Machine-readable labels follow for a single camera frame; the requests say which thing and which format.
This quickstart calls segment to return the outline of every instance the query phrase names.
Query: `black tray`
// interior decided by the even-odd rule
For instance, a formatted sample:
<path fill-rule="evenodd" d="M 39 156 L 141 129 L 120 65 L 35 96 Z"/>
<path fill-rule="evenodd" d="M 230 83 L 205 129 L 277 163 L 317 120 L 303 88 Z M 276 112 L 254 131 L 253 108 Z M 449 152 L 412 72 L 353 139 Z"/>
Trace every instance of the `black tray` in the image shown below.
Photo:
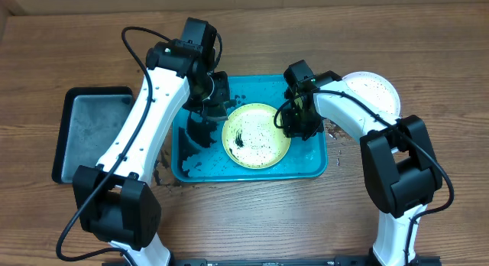
<path fill-rule="evenodd" d="M 64 98 L 53 181 L 71 183 L 79 165 L 94 167 L 121 131 L 133 104 L 125 86 L 76 87 Z"/>

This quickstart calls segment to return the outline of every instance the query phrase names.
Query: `wooden table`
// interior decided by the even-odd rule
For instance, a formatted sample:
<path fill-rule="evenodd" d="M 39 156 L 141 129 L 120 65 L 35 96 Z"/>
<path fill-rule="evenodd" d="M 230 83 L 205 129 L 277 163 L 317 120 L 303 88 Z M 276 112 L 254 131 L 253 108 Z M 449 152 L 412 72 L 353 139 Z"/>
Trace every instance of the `wooden table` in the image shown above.
<path fill-rule="evenodd" d="M 55 184 L 50 172 L 66 91 L 130 86 L 137 93 L 142 73 L 120 40 L 121 29 L 137 25 L 179 37 L 189 16 L 218 28 L 225 48 L 219 68 L 231 76 L 282 73 L 305 59 L 317 73 L 369 70 L 387 77 L 402 113 L 426 122 L 455 185 L 453 207 L 422 219 L 416 250 L 440 255 L 445 264 L 487 264 L 485 4 L 9 18 L 0 46 L 0 264 L 64 264 L 54 247 L 76 207 L 71 186 Z M 129 41 L 144 56 L 157 39 L 131 33 Z M 327 139 L 329 167 L 312 180 L 180 188 L 159 166 L 170 183 L 153 187 L 163 207 L 163 243 L 177 258 L 214 260 L 367 254 L 378 211 L 364 188 L 358 145 L 336 136 Z M 171 151 L 169 141 L 164 150 Z M 443 187 L 429 206 L 446 198 Z M 77 223 L 63 250 L 81 255 L 105 246 Z"/>

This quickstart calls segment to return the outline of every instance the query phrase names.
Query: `blue tray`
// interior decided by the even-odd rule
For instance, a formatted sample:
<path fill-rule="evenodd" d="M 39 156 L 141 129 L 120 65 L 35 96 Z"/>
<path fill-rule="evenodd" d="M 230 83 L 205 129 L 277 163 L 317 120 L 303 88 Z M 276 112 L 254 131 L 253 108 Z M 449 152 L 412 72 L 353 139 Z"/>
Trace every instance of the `blue tray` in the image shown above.
<path fill-rule="evenodd" d="M 230 76 L 228 114 L 247 103 L 278 108 L 285 102 L 287 83 L 282 75 Z M 251 170 L 236 164 L 222 146 L 224 122 L 202 123 L 196 113 L 181 109 L 173 120 L 171 170 L 183 182 L 229 182 L 311 178 L 326 169 L 325 133 L 307 141 L 293 138 L 285 157 L 272 167 Z"/>

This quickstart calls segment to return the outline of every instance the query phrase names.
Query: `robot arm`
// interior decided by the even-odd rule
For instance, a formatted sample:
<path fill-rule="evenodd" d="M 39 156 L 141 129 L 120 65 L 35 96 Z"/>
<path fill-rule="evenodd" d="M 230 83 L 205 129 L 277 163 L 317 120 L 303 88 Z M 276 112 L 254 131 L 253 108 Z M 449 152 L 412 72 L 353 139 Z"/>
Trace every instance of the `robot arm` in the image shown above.
<path fill-rule="evenodd" d="M 373 76 L 369 79 L 346 82 L 340 76 L 329 71 L 315 76 L 303 60 L 291 65 L 284 74 L 289 89 L 285 92 L 288 99 L 301 96 L 305 92 L 323 90 L 344 93 L 354 97 L 375 114 L 392 126 L 397 126 L 418 142 L 434 158 L 431 142 L 423 122 L 416 116 L 401 119 L 392 105 L 399 102 L 393 99 L 394 88 L 385 79 Z M 365 87 L 371 84 L 371 91 Z M 441 187 L 441 175 L 432 170 L 415 150 L 409 149 L 394 133 L 376 121 L 374 116 L 363 110 L 359 104 L 344 96 L 315 93 L 301 96 L 291 102 L 290 109 L 284 109 L 281 115 L 283 130 L 288 137 L 302 137 L 306 140 L 313 136 L 321 120 L 328 118 L 345 130 L 361 145 L 364 165 L 365 186 L 380 210 L 377 239 L 373 254 L 381 265 L 404 265 L 405 245 L 408 238 L 410 220 L 426 209 L 433 193 Z M 409 151 L 410 156 L 396 163 L 392 154 Z M 408 250 L 408 259 L 412 261 L 417 225 L 414 226 Z"/>
<path fill-rule="evenodd" d="M 228 78 L 225 72 L 214 73 L 219 61 L 213 49 L 216 37 L 221 41 L 209 23 L 189 18 L 181 40 L 151 48 L 146 66 L 153 99 L 124 160 L 115 165 L 146 108 L 147 78 L 123 128 L 96 167 L 79 166 L 73 176 L 78 208 L 93 189 L 103 187 L 79 216 L 83 230 L 123 248 L 137 265 L 167 265 L 170 260 L 170 252 L 156 233 L 161 207 L 149 186 L 157 154 L 177 111 L 184 108 L 207 120 L 227 119 L 223 103 L 229 100 Z M 114 175 L 100 186 L 115 166 Z"/>

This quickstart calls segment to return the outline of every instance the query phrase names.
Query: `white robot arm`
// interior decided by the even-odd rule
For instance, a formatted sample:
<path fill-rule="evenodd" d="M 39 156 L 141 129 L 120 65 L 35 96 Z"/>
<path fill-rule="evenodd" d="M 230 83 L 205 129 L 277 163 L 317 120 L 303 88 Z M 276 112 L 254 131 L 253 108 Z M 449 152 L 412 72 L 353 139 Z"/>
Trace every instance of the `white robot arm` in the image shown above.
<path fill-rule="evenodd" d="M 129 149 L 127 159 L 121 162 L 115 173 L 123 177 L 135 173 L 139 176 L 138 180 L 151 185 L 158 151 L 163 145 L 173 118 L 189 99 L 190 88 L 187 77 L 178 77 L 176 71 L 157 67 L 154 70 L 148 70 L 148 73 L 153 83 L 153 103 L 143 127 Z M 97 163 L 98 166 L 103 166 L 103 171 L 108 172 L 117 161 L 118 155 L 127 144 L 143 115 L 146 101 L 147 80 L 144 79 L 139 96 L 122 130 Z"/>
<path fill-rule="evenodd" d="M 392 105 L 393 102 L 399 102 L 398 99 L 395 99 L 397 94 L 395 93 L 394 87 L 384 78 L 373 73 L 357 73 L 357 76 L 349 79 L 348 82 L 346 78 L 340 81 L 332 81 L 321 86 L 320 89 L 344 92 L 350 96 L 354 96 L 391 125 L 395 125 L 397 119 L 400 118 L 398 112 L 393 110 L 398 109 L 400 105 Z M 370 96 L 362 97 L 361 91 L 370 94 Z M 376 102 L 378 105 L 383 106 L 383 108 L 378 108 L 368 100 Z M 385 125 L 377 122 L 356 103 L 341 96 L 314 94 L 314 105 L 316 111 L 323 118 L 328 118 L 339 125 L 340 128 L 345 130 L 358 143 L 360 142 L 360 138 L 368 132 L 382 131 L 386 128 Z M 392 153 L 395 152 L 398 152 L 396 148 L 392 150 Z M 390 213 L 380 211 L 377 239 L 374 243 L 373 253 L 381 265 L 404 265 L 404 246 L 407 240 L 410 219 L 425 209 L 426 205 L 415 206 L 406 211 L 400 218 L 395 218 Z M 411 236 L 409 261 L 412 261 L 416 256 L 414 252 L 416 231 L 417 225 Z"/>

